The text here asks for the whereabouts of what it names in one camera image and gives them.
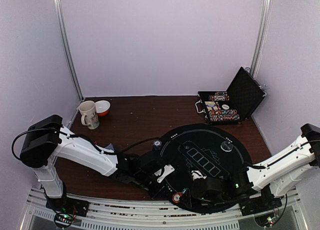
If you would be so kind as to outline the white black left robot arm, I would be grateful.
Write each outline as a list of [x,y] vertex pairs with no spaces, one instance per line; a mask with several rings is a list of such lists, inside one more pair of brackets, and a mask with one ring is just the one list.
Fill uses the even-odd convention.
[[61,212],[69,211],[72,201],[66,197],[66,186],[55,169],[57,157],[76,162],[117,181],[134,183],[149,192],[158,192],[164,179],[175,171],[156,151],[137,156],[128,154],[126,150],[100,147],[87,136],[66,129],[58,115],[52,115],[16,136],[11,150],[15,149],[15,143],[22,136],[25,139],[20,154],[15,158],[33,169],[47,197]]

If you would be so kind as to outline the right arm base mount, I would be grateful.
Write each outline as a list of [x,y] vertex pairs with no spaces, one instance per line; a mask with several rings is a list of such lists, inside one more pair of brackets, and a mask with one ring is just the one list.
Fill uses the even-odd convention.
[[274,208],[281,206],[281,198],[274,198],[273,196],[250,198],[247,202],[239,204],[242,216],[273,210]]

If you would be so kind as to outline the orange poker chip stack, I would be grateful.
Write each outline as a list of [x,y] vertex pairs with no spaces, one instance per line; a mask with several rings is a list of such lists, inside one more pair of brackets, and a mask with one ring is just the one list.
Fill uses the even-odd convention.
[[172,201],[174,203],[179,203],[180,202],[180,198],[183,196],[183,194],[181,192],[176,192],[172,195]]

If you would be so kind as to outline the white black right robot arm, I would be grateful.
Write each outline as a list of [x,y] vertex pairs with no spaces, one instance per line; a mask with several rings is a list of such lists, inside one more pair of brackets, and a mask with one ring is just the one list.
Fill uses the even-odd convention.
[[256,200],[260,210],[268,210],[287,193],[306,172],[320,165],[320,129],[312,124],[301,127],[301,135],[287,148],[256,164],[245,163],[228,179],[212,177],[194,179],[190,195],[193,199],[214,205],[246,201],[265,192]]

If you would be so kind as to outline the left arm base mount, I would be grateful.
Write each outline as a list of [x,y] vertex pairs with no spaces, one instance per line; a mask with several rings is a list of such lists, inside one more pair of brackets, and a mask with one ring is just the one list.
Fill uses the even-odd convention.
[[64,212],[75,216],[86,217],[89,202],[63,196],[62,198],[50,198],[44,194],[46,198],[46,207],[54,212]]

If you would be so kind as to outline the purple poker chip stack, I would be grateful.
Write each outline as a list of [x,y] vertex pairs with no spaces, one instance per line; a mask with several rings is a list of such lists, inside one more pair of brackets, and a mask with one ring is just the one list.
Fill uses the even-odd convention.
[[162,142],[160,140],[155,140],[152,143],[152,146],[153,146],[153,150],[161,150]]

